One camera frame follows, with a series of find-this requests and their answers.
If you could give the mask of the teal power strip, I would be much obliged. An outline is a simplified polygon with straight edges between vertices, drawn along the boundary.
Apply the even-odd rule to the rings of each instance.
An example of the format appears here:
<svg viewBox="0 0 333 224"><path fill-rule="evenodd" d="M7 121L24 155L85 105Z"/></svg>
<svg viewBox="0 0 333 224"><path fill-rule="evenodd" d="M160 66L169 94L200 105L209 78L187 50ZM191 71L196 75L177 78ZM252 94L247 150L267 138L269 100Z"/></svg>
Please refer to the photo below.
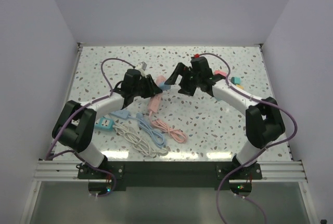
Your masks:
<svg viewBox="0 0 333 224"><path fill-rule="evenodd" d="M101 117L95 122L98 130L113 131L114 121L111 118Z"/></svg>

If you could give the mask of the pink power strip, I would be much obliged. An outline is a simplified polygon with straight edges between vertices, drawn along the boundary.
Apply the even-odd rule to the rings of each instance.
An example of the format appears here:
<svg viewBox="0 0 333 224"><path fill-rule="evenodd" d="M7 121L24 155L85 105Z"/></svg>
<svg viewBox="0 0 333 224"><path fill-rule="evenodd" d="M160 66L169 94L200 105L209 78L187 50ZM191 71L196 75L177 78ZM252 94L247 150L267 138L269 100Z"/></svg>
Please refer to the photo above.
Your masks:
<svg viewBox="0 0 333 224"><path fill-rule="evenodd" d="M148 111L157 113L159 110L159 105L161 102L161 94L157 94L150 98L150 101L148 103Z"/></svg>

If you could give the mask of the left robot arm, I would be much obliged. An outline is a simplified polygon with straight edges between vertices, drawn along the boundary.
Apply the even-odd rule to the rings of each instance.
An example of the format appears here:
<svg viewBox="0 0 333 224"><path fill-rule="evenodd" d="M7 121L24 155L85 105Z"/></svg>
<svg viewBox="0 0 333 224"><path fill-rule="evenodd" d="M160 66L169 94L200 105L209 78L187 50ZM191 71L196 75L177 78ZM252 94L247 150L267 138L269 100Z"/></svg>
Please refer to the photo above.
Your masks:
<svg viewBox="0 0 333 224"><path fill-rule="evenodd" d="M143 76L139 70L129 69L119 88L109 95L91 102L78 103L70 100L53 128L53 144L60 142L71 148L81 159L90 164L89 172L95 178L103 178L108 172L107 158L92 143L96 120L129 106L135 97L150 98L162 93L151 75Z"/></svg>

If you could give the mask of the red pink plug adapter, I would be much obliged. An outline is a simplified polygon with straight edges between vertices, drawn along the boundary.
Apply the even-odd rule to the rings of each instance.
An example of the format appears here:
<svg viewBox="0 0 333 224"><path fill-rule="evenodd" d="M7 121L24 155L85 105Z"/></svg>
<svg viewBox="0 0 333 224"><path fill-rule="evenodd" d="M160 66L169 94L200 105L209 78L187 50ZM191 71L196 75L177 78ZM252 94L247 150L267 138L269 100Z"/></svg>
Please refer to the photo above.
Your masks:
<svg viewBox="0 0 333 224"><path fill-rule="evenodd" d="M216 70L214 71L214 74L218 74L218 75L221 75L223 77L226 77L227 76L227 73L226 72L223 72L223 71L220 71L220 70Z"/></svg>

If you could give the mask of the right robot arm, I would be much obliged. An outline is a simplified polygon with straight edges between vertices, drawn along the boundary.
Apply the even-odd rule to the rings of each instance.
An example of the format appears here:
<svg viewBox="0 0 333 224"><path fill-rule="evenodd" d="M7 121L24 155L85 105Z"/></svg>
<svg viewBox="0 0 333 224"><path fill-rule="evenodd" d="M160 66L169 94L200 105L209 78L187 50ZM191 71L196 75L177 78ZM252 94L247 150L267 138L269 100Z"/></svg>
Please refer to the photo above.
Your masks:
<svg viewBox="0 0 333 224"><path fill-rule="evenodd" d="M250 166L257 161L250 159L285 132L280 110L273 107L277 102L272 97L261 99L244 90L233 90L226 75L213 72L204 56L193 57L190 63L189 67L178 63L165 84L174 85L178 76L181 76L180 94L193 96L196 89L200 88L202 92L217 101L228 103L245 116L247 141L232 160L233 175L243 179L250 173Z"/></svg>

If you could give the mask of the light blue plug adapter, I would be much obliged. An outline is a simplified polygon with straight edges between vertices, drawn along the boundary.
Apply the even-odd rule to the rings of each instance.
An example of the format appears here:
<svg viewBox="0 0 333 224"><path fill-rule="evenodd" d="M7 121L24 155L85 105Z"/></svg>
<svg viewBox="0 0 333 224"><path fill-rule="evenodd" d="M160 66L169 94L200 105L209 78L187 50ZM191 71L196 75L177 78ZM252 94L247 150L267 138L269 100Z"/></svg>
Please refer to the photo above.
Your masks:
<svg viewBox="0 0 333 224"><path fill-rule="evenodd" d="M230 79L230 81L234 84L234 85L240 85L241 84L241 79L239 77L232 77Z"/></svg>

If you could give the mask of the blue power strip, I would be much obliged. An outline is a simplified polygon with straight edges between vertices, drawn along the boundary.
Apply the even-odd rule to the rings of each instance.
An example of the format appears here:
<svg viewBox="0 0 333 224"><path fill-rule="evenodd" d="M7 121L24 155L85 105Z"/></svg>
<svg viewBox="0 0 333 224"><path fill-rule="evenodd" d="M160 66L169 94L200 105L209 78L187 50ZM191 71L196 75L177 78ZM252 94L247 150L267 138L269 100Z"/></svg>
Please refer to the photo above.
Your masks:
<svg viewBox="0 0 333 224"><path fill-rule="evenodd" d="M127 120L130 117L130 112L128 110L117 110L110 113L111 116Z"/></svg>

